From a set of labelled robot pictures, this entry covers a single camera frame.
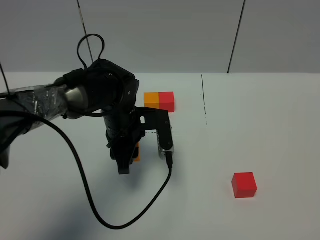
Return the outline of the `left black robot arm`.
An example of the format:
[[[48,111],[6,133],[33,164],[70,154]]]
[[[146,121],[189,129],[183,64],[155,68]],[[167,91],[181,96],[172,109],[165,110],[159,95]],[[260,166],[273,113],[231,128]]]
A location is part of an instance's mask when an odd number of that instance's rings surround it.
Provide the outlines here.
[[[49,85],[14,89],[0,96],[0,165],[9,166],[10,145],[58,118],[103,118],[107,147],[121,175],[130,172],[142,138],[136,107],[139,81],[129,71],[98,59]]]

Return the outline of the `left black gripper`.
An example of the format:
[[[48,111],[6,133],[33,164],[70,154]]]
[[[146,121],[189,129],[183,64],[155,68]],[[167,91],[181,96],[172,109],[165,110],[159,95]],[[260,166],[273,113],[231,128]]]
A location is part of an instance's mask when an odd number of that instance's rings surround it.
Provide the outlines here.
[[[133,126],[138,116],[138,107],[134,106],[129,112],[108,106],[102,110],[106,114],[103,119],[106,126],[106,138],[108,140],[107,148],[110,149],[110,156],[112,160],[116,160],[118,173],[120,175],[128,175],[130,173],[130,165],[133,162],[134,147],[118,148],[114,147],[120,138],[129,134],[130,127]]]

